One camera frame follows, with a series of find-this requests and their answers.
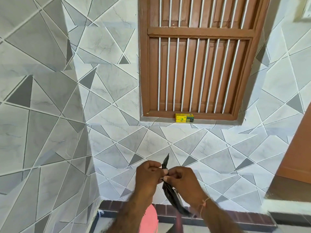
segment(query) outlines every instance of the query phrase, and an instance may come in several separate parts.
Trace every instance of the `brown door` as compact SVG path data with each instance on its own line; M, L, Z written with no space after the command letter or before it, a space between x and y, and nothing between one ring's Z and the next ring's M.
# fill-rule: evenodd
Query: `brown door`
M139 0L143 115L236 120L269 0Z
M311 184L311 104L276 175Z

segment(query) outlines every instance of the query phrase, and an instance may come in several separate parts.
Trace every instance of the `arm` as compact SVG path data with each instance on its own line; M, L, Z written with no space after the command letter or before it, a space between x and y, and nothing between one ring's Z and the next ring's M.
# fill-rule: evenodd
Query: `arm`
M191 168L175 167L169 170L169 175L163 180L176 188L181 197L197 212L201 212L205 224L211 233L242 233L238 225L232 222L229 215L220 209L208 198L200 187L198 180Z
M152 203L156 186L162 182L160 178L168 174L167 169L160 166L159 162L146 161L137 167L134 192L106 233L138 232L142 217Z

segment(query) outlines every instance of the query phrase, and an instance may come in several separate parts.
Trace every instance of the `forearm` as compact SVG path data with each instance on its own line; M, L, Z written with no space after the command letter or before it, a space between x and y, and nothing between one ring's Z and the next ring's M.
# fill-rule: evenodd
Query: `forearm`
M217 206L211 199L206 201L201 216L211 233L242 233L239 226L234 223L230 216Z
M147 207L142 198L133 193L106 233L137 233Z

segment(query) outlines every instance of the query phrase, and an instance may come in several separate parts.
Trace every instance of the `yellow box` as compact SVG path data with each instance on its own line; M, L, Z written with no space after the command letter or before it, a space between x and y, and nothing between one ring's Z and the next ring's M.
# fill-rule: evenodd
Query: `yellow box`
M175 114L177 123L192 123L194 120L193 114Z

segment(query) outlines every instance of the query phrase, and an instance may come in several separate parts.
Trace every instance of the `person's right hand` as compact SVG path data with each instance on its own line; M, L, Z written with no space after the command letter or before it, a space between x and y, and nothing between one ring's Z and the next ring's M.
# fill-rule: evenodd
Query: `person's right hand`
M192 208L197 209L208 196L202 190L194 172L188 167L174 167L163 180L174 187Z

